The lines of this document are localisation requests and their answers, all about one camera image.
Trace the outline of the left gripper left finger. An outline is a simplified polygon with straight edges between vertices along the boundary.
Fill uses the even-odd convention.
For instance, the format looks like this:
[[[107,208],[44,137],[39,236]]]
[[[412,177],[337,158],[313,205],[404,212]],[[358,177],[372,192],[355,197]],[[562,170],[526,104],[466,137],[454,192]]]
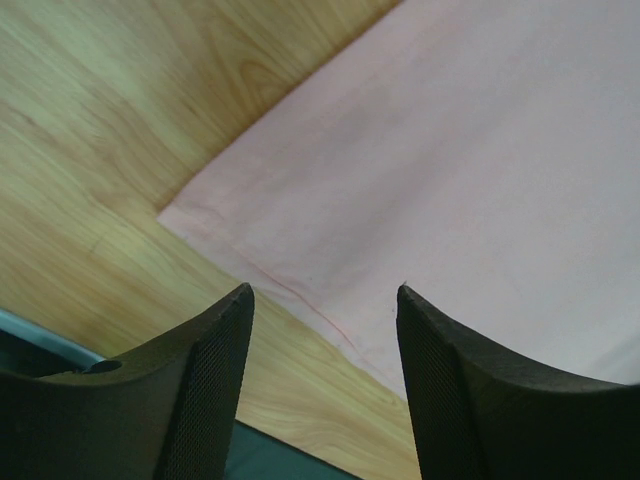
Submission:
[[[1,375],[5,479],[220,479],[255,299],[196,317],[84,372]]]

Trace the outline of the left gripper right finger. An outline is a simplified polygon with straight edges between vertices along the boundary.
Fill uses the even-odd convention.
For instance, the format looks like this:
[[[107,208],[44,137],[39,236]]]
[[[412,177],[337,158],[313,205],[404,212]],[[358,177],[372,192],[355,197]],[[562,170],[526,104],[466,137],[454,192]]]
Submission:
[[[527,358],[407,285],[396,330],[422,478],[638,478],[638,386]]]

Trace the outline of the pink t-shirt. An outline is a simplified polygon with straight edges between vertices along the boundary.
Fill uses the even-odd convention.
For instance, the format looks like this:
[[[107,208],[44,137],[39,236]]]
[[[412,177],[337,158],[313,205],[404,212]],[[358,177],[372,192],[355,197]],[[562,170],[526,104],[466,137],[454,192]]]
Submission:
[[[159,221],[397,394],[408,285],[548,365],[639,379],[639,5],[405,1]]]

